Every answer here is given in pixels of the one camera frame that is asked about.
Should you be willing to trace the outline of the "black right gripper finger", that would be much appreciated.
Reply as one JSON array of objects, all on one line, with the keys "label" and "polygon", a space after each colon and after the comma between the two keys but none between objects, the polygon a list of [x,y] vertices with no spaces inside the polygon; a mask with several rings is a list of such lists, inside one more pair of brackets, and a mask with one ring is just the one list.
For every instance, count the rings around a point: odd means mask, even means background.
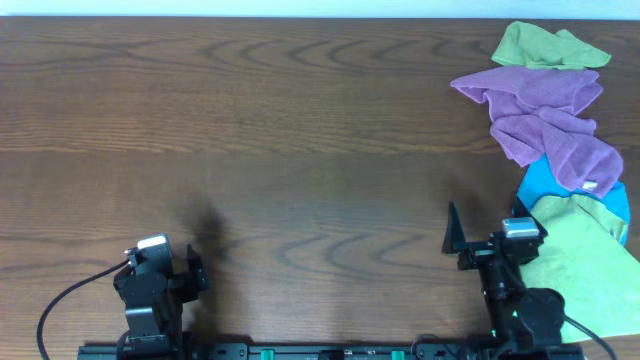
[{"label": "black right gripper finger", "polygon": [[531,217],[530,211],[518,196],[514,198],[512,213],[515,218]]},{"label": "black right gripper finger", "polygon": [[444,254],[457,254],[466,248],[466,238],[459,218],[457,208],[453,202],[448,206],[448,221],[442,244]]}]

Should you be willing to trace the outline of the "light green microfiber cloth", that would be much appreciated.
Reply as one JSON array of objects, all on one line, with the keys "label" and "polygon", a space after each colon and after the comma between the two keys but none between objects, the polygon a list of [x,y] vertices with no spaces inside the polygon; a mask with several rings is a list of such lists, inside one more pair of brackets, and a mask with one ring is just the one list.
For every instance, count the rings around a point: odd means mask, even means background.
[{"label": "light green microfiber cloth", "polygon": [[565,313],[602,338],[637,335],[639,262],[620,243],[627,223],[580,194],[544,196],[531,214],[548,236],[521,267],[527,287],[559,292]]}]

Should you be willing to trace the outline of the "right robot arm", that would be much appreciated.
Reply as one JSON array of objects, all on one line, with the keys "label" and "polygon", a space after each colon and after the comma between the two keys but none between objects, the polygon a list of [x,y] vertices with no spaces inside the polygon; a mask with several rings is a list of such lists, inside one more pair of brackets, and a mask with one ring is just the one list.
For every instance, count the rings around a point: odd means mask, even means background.
[{"label": "right robot arm", "polygon": [[489,313],[492,335],[472,346],[478,359],[549,359],[551,349],[562,344],[565,301],[549,288],[529,288],[520,267],[539,257],[546,229],[520,199],[513,216],[486,241],[469,242],[454,203],[448,207],[448,223],[442,252],[458,257],[461,271],[479,272]]}]

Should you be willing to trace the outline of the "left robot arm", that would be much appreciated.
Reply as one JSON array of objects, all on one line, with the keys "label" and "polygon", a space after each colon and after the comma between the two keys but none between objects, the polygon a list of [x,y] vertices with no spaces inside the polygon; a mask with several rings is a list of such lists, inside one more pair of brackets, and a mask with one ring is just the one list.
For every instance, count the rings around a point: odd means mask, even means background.
[{"label": "left robot arm", "polygon": [[173,269],[170,245],[157,244],[127,251],[127,267],[113,285],[125,303],[129,327],[124,359],[190,359],[190,336],[183,332],[183,305],[208,289],[206,269],[192,246],[186,248],[187,270]]}]

